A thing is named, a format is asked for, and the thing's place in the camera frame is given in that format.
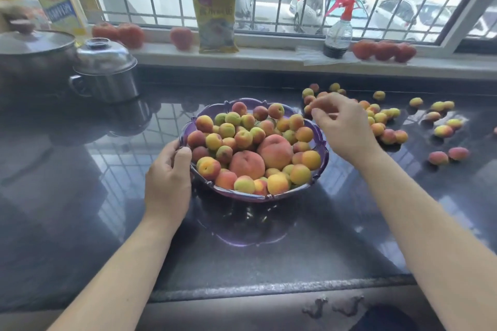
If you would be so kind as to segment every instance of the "yellow snack bag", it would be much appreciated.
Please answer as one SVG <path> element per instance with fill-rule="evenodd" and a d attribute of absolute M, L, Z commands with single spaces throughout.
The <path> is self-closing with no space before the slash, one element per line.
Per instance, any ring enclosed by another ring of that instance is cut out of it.
<path fill-rule="evenodd" d="M 238 52 L 235 0 L 193 0 L 200 38 L 199 52 Z"/>

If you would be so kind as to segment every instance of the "left hand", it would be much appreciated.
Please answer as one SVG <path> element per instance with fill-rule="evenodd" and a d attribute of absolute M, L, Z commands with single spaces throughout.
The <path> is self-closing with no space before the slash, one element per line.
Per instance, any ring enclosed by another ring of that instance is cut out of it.
<path fill-rule="evenodd" d="M 178 140 L 166 145 L 145 177 L 145 216 L 163 218 L 175 230 L 188 211 L 191 197 L 191 151 L 178 147 Z"/>

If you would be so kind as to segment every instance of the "hand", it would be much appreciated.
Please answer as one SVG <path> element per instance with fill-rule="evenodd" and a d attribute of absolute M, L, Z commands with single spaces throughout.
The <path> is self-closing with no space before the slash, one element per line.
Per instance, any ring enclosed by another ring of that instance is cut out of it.
<path fill-rule="evenodd" d="M 145 216 L 162 217 L 174 227 L 183 221 L 190 203 L 191 151 L 171 141 L 159 153 L 145 176 Z"/>
<path fill-rule="evenodd" d="M 331 93 L 311 102 L 311 109 L 333 152 L 356 168 L 382 152 L 369 126 L 367 113 L 357 102 Z"/>

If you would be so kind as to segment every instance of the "dark liquid in bottle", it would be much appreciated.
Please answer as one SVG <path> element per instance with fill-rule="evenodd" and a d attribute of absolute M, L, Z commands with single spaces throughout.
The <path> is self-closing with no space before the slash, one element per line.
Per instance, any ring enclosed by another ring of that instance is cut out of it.
<path fill-rule="evenodd" d="M 323 45 L 323 54 L 328 58 L 341 59 L 346 52 L 347 49 L 337 49 Z"/>

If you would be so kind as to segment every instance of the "purple plastic fruit bowl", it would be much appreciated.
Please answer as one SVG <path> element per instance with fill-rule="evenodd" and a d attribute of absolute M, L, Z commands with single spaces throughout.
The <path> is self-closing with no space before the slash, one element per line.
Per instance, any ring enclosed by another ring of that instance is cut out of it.
<path fill-rule="evenodd" d="M 205 107 L 200 113 L 198 113 L 197 116 L 201 115 L 208 115 L 210 116 L 213 120 L 214 117 L 222 112 L 229 113 L 231 111 L 231 108 L 235 102 L 243 102 L 246 106 L 249 112 L 252 112 L 254 108 L 257 106 L 264 106 L 265 108 L 269 108 L 270 103 L 267 101 L 259 101 L 255 99 L 239 99 L 239 100 L 234 100 L 234 101 L 225 101 L 224 103 L 215 103 L 213 105 L 209 105 Z M 295 112 L 295 110 L 287 105 L 283 105 L 283 108 L 285 108 L 285 116 L 290 117 L 291 115 L 298 114 Z M 182 147 L 186 146 L 186 140 L 188 138 L 188 135 L 194 132 L 197 127 L 195 126 L 195 120 L 197 117 L 192 117 L 191 121 L 183 127 L 183 130 L 181 131 L 181 135 L 179 137 L 179 142 Z M 313 185 L 318 178 L 321 176 L 323 171 L 326 168 L 326 165 L 328 164 L 328 160 L 330 158 L 330 154 L 326 148 L 326 141 L 323 139 L 323 135 L 321 133 L 320 128 L 312 121 L 309 121 L 308 119 L 304 120 L 304 124 L 307 127 L 310 127 L 313 132 L 314 132 L 314 140 L 311 141 L 309 144 L 311 145 L 311 148 L 315 150 L 316 152 L 319 153 L 321 156 L 321 166 L 319 169 L 313 171 L 313 175 L 311 180 L 307 184 L 303 184 L 302 186 L 299 186 L 295 189 L 289 190 L 287 192 L 284 192 L 283 194 L 279 195 L 252 195 L 252 194 L 245 194 L 243 192 L 238 192 L 234 190 L 226 190 L 221 187 L 218 187 L 214 184 L 214 182 L 210 180 L 206 180 L 204 177 L 200 175 L 200 173 L 197 171 L 195 165 L 192 163 L 190 165 L 190 170 L 195 176 L 196 179 L 199 181 L 203 182 L 206 184 L 208 187 L 213 189 L 215 192 L 220 193 L 221 195 L 237 199 L 237 200 L 243 200 L 251 203 L 264 203 L 267 201 L 275 201 L 275 200 L 280 200 L 283 198 L 286 198 L 288 196 L 292 196 L 296 194 L 298 191 L 302 191 L 307 189 L 309 186 Z"/>

